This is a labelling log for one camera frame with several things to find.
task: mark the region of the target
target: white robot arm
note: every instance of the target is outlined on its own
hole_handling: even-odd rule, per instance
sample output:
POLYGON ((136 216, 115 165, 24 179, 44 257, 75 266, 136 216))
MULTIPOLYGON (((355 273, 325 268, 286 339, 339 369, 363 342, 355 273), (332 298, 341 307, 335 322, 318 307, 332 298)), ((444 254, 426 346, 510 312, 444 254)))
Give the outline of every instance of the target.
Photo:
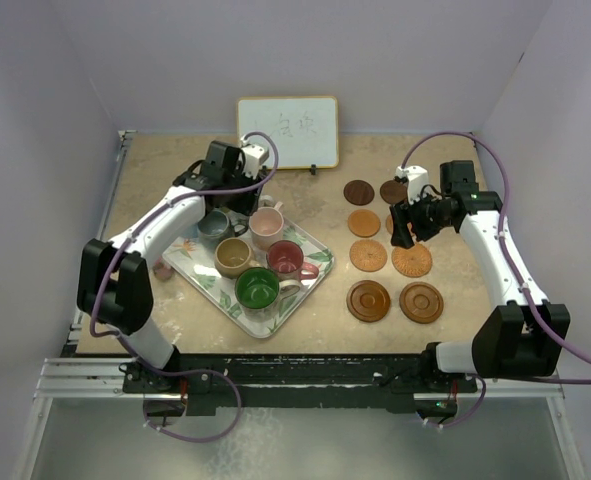
POLYGON ((552 305, 533 281, 504 219, 498 231, 501 201, 495 192, 480 192, 472 162, 453 161, 440 167, 441 190, 429 185, 428 172, 419 166, 398 167, 396 180, 407 186, 408 201, 391 206, 394 246, 425 241, 442 228, 453 226, 471 249, 482 271, 493 313, 475 338, 466 342, 429 344, 441 372, 482 376, 550 375, 560 353, 559 345, 539 330, 528 309, 522 287, 500 248, 503 236, 512 261, 526 279, 538 310, 562 337, 570 317, 564 305, 552 305), (427 192, 428 188, 439 197, 427 192))
POLYGON ((261 188, 244 193, 233 190, 258 184, 266 176, 262 166, 267 159, 268 150, 261 145, 243 141, 237 147, 214 141, 206 158, 177 177, 164 198, 133 226, 108 242, 88 242, 82 254, 77 294, 80 310, 92 313, 111 259, 120 245, 127 245, 121 253, 119 277, 106 285, 97 317, 119 331, 120 337, 150 365, 165 368, 175 348, 150 316, 153 297, 148 268, 211 209, 227 206, 250 216, 257 208, 261 188), (189 195, 213 191, 217 195, 189 195))

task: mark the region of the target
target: wooden coaster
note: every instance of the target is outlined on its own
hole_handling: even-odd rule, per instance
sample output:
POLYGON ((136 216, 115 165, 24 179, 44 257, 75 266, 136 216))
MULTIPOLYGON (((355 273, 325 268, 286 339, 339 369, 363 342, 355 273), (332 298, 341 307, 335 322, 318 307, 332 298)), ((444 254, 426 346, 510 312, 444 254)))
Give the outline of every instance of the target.
POLYGON ((349 256, 355 268, 363 272, 376 272, 386 265, 388 259, 384 245, 376 240, 356 241, 349 256))
POLYGON ((391 308, 391 297, 379 283, 363 280, 348 291, 346 305, 355 318, 372 323, 386 316, 391 308))
POLYGON ((353 180, 344 187, 344 198, 353 205, 368 205, 375 198, 375 190, 364 180, 353 180))
POLYGON ((406 185, 395 180, 389 180, 388 182, 382 183, 382 186, 379 188, 379 194, 386 203, 395 205, 402 200, 408 199, 407 190, 408 187, 406 185))
POLYGON ((358 237, 372 237, 380 226, 379 217, 370 210, 355 210, 348 217, 348 229, 358 237))
POLYGON ((393 217, 391 215, 386 217, 386 231, 393 234, 393 217))
MULTIPOLYGON (((408 231, 411 233, 412 237, 413 231, 411 230, 411 228, 413 227, 413 224, 411 222, 408 222, 406 226, 408 227, 408 231)), ((393 234, 393 217, 391 217, 390 215, 386 217, 386 231, 391 235, 393 234)))
POLYGON ((409 283, 399 296, 399 306, 417 323, 433 323, 444 311, 444 298, 434 286, 424 282, 409 283))
POLYGON ((391 257, 395 269, 407 277, 416 278, 426 275, 433 266, 431 252, 419 243, 408 250, 395 247, 391 257))

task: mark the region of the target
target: floral tray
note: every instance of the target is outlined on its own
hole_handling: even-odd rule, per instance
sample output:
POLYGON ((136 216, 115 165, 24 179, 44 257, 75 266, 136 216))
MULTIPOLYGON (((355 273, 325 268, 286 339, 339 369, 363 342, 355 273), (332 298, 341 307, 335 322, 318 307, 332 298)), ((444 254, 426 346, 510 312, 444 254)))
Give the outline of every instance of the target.
MULTIPOLYGON (((335 257, 325 245, 287 218, 284 218, 284 222, 284 239, 295 242, 302 248, 306 261, 319 267, 319 277, 314 280, 303 280, 304 288, 296 295, 283 299, 279 305, 278 314, 268 321, 258 322, 246 318, 235 298, 235 280, 224 278, 219 274, 215 269, 213 254, 200 244, 198 238, 179 237, 164 252, 164 260, 242 330, 255 338, 267 338, 284 324, 329 274, 335 263, 335 257)), ((245 240, 255 250, 257 261, 266 266, 266 253, 254 248, 250 232, 246 232, 239 238, 245 240)))

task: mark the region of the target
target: beige countertop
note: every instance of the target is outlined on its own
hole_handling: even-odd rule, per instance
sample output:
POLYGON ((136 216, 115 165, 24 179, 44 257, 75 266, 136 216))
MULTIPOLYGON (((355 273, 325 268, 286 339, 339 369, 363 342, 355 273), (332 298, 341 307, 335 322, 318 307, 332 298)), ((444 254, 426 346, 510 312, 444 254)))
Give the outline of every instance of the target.
MULTIPOLYGON (((203 158, 214 139, 235 142, 233 136, 135 136, 117 187, 105 238, 122 232, 144 215, 168 190, 173 179, 195 160, 203 158)), ((247 335, 180 275, 162 283, 151 275, 155 296, 153 318, 162 333, 183 353, 413 353, 433 341, 471 338, 490 313, 480 270, 452 229, 443 230, 425 245, 433 268, 420 279, 439 289, 444 297, 442 316, 430 325, 410 321, 399 308, 399 295, 414 281, 399 274, 390 261, 390 235, 384 228, 388 205, 379 187, 393 178, 404 154, 421 137, 412 135, 344 135, 340 138, 340 163, 312 176, 307 171, 279 171, 264 193, 285 204, 284 215, 322 243, 336 258, 333 270, 289 317, 275 335, 256 339, 247 335), (344 185, 363 179, 375 189, 375 199, 365 207, 348 203, 344 185), (357 270, 349 248, 358 240, 347 227, 349 214, 358 208, 374 211, 382 228, 373 237, 386 247, 389 260, 374 273, 357 270), (355 282, 375 280, 391 296, 388 315, 376 323, 363 323, 346 306, 346 293, 355 282)), ((477 179, 486 188, 473 143, 465 138, 438 137, 422 145, 411 164, 427 168, 439 186, 439 165, 450 160, 474 160, 477 179)), ((121 353, 112 338, 94 339, 88 319, 77 352, 121 353)))

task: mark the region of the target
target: teacup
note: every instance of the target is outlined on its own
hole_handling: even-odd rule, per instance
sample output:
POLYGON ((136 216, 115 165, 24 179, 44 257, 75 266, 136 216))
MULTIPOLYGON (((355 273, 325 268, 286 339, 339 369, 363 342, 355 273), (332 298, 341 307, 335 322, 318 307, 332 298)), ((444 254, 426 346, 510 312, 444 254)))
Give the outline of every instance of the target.
POLYGON ((255 252, 239 238, 227 238, 215 250, 215 268, 226 278, 237 278, 249 268, 261 267, 255 252))
POLYGON ((228 215, 221 210, 213 210, 197 223, 199 241, 210 251, 214 251, 223 240, 239 237, 246 230, 248 225, 244 223, 233 225, 228 215))
POLYGON ((319 268, 305 262, 300 246, 289 240, 274 243, 268 249, 266 262, 280 280, 314 280, 319 276, 319 268))
POLYGON ((274 207, 260 207, 251 216, 248 225, 251 229, 253 244, 260 250, 268 250, 271 245, 284 237, 284 205, 277 202, 274 207))
POLYGON ((235 296, 246 318, 263 322, 275 318, 280 302, 303 288, 299 280, 280 282, 276 273, 266 268, 251 268, 235 283, 235 296))

